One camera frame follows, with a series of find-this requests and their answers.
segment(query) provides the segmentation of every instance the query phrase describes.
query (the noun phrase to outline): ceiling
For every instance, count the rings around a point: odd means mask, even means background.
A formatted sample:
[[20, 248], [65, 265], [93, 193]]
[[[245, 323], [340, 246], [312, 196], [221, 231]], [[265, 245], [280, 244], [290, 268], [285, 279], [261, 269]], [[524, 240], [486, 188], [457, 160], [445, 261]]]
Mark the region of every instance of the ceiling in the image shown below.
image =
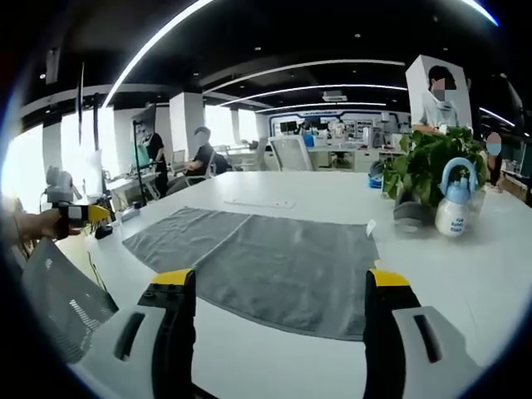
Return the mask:
[[[86, 86], [113, 83], [142, 45], [193, 2], [78, 2], [66, 14], [63, 28], [51, 35], [51, 46], [62, 50], [58, 82], [47, 86], [38, 78], [45, 71], [44, 57], [38, 57], [27, 102], [74, 88], [82, 62]], [[459, 0], [328, 0], [319, 7], [307, 0], [214, 0], [160, 40], [126, 82], [202, 92], [251, 73], [302, 62], [374, 59], [405, 66], [308, 66], [217, 91], [242, 97], [297, 86], [406, 87], [405, 70], [425, 54], [463, 66], [471, 79], [472, 101], [512, 119], [508, 83], [500, 74], [508, 77], [525, 104], [530, 103], [532, 83], [526, 72], [531, 65], [521, 50], [526, 48], [525, 22], [518, 9], [503, 2], [483, 3], [499, 27]], [[321, 91], [293, 91], [255, 100], [273, 107], [322, 102]], [[393, 111], [410, 108], [406, 91], [351, 88], [342, 92], [349, 101], [386, 103], [384, 108]], [[493, 118], [484, 122], [497, 125]]]

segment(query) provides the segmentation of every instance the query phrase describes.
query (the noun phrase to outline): man in black shirt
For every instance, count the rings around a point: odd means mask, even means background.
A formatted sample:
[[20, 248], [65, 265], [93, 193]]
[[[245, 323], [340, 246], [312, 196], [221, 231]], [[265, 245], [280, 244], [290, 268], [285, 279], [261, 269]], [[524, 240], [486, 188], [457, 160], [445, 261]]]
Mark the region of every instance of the man in black shirt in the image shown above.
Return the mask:
[[[198, 152], [194, 159], [186, 166], [187, 176], [203, 176], [207, 172], [210, 158], [213, 156], [214, 149], [209, 144], [210, 129], [207, 127], [200, 127], [195, 132], [196, 145], [198, 146]], [[220, 175], [225, 173], [229, 169], [228, 161], [219, 154], [214, 154], [213, 163], [215, 165], [216, 174]], [[194, 183], [199, 183], [201, 180], [194, 179]]]
[[168, 170], [166, 169], [165, 145], [160, 135], [154, 133], [146, 138], [144, 144], [148, 150], [148, 156], [155, 163], [155, 187], [161, 198], [166, 197], [168, 191]]

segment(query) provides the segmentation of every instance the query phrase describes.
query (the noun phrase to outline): ceiling light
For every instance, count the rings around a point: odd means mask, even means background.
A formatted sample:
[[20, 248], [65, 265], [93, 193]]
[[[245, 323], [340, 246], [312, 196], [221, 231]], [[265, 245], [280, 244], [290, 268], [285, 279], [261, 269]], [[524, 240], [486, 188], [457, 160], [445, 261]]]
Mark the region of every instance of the ceiling light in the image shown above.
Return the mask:
[[490, 20], [496, 27], [499, 26], [499, 23], [491, 16], [489, 12], [485, 10], [479, 3], [475, 2], [474, 0], [461, 0], [463, 3], [467, 4], [469, 7], [473, 8], [475, 11], [482, 14], [484, 17]]
[[504, 123], [506, 123], [506, 124], [508, 124], [508, 125], [510, 125], [510, 126], [512, 126], [512, 127], [515, 127], [515, 123], [512, 123], [512, 122], [506, 120], [506, 119], [503, 118], [502, 116], [498, 116], [498, 115], [495, 114], [494, 112], [488, 111], [488, 110], [486, 110], [485, 108], [482, 108], [482, 107], [480, 107], [479, 109], [480, 109], [482, 112], [485, 112], [486, 114], [493, 116], [494, 118], [498, 119], [499, 121], [503, 121]]
[[118, 87], [122, 84], [122, 82], [127, 78], [127, 76], [131, 73], [133, 68], [136, 66], [136, 64], [139, 63], [139, 61], [142, 59], [142, 57], [160, 40], [162, 39], [166, 33], [171, 31], [174, 27], [182, 23], [186, 18], [193, 15], [195, 12], [199, 11], [201, 8], [205, 7], [209, 3], [213, 2], [214, 0], [198, 0], [194, 4], [188, 6], [185, 10], [177, 14], [175, 17], [173, 17], [166, 25], [164, 25], [151, 39], [139, 50], [139, 52], [136, 53], [136, 55], [133, 57], [133, 59], [130, 61], [129, 64], [127, 64], [126, 68], [120, 76], [118, 76], [118, 79], [113, 84], [113, 87], [111, 88], [111, 91], [109, 91], [109, 94], [106, 97], [106, 100], [103, 101], [103, 108], [106, 108], [109, 106], [109, 102], [113, 98], [113, 96], [116, 93], [116, 90], [118, 90]]
[[341, 87], [368, 87], [368, 88], [372, 88], [372, 89], [390, 89], [390, 90], [408, 91], [408, 89], [406, 87], [384, 86], [384, 85], [366, 85], [366, 84], [302, 86], [302, 87], [293, 87], [291, 89], [282, 89], [282, 90], [276, 90], [276, 91], [268, 91], [268, 92], [261, 93], [261, 94], [255, 94], [254, 96], [237, 98], [237, 99], [232, 100], [232, 101], [227, 101], [224, 104], [222, 104], [221, 106], [228, 106], [230, 104], [234, 104], [235, 102], [247, 101], [247, 100], [251, 100], [253, 98], [273, 96], [275, 94], [281, 94], [281, 93], [289, 93], [291, 91], [312, 90], [312, 89], [334, 89], [334, 88], [341, 88]]
[[367, 60], [367, 59], [337, 59], [337, 60], [322, 60], [322, 61], [312, 61], [312, 62], [303, 62], [301, 64], [293, 64], [293, 65], [287, 65], [287, 66], [280, 66], [279, 68], [273, 68], [268, 69], [266, 71], [261, 72], [255, 72], [250, 75], [242, 76], [237, 79], [233, 79], [232, 81], [227, 81], [225, 83], [222, 83], [221, 85], [218, 85], [216, 87], [213, 87], [211, 89], [205, 90], [203, 94], [208, 94], [212, 91], [217, 91], [218, 89], [222, 89], [227, 86], [235, 85], [237, 83], [240, 83], [241, 81], [247, 81], [249, 79], [254, 79], [255, 77], [269, 75], [271, 73], [277, 73], [282, 71], [289, 71], [291, 69], [298, 69], [298, 68], [305, 68], [305, 67], [315, 67], [317, 65], [337, 65], [337, 64], [382, 64], [382, 65], [396, 65], [398, 67], [404, 67], [404, 62], [399, 61], [387, 61], [387, 60]]
[[382, 102], [316, 102], [313, 104], [300, 104], [298, 106], [278, 106], [277, 108], [266, 108], [265, 110], [256, 111], [256, 113], [292, 110], [293, 108], [305, 108], [308, 106], [386, 106]]

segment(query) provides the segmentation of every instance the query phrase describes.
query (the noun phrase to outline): green leaves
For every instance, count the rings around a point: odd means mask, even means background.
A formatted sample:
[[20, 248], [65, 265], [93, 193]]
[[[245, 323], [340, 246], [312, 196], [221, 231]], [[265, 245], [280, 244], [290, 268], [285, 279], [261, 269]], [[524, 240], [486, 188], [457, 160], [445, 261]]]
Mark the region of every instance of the green leaves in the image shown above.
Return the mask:
[[399, 183], [399, 174], [395, 170], [384, 169], [384, 191], [395, 199], [397, 197], [397, 186]]
[[[405, 190], [415, 192], [421, 202], [436, 208], [443, 198], [439, 188], [441, 175], [447, 163], [456, 157], [463, 157], [475, 163], [478, 186], [486, 182], [485, 165], [480, 155], [480, 145], [473, 141], [471, 131], [466, 128], [449, 128], [447, 135], [430, 135], [414, 131], [410, 137], [414, 149], [394, 161], [387, 160], [384, 166], [384, 190], [391, 198], [397, 197], [397, 186], [401, 182]], [[408, 148], [408, 138], [403, 136], [401, 149]], [[451, 181], [467, 175], [465, 168], [455, 168]]]
[[417, 181], [414, 191], [421, 200], [421, 203], [424, 205], [430, 205], [431, 201], [431, 178], [428, 176], [423, 177]]
[[408, 158], [406, 155], [399, 155], [394, 161], [393, 161], [393, 168], [396, 170], [396, 172], [401, 176], [404, 177], [406, 175], [406, 168], [408, 165]]

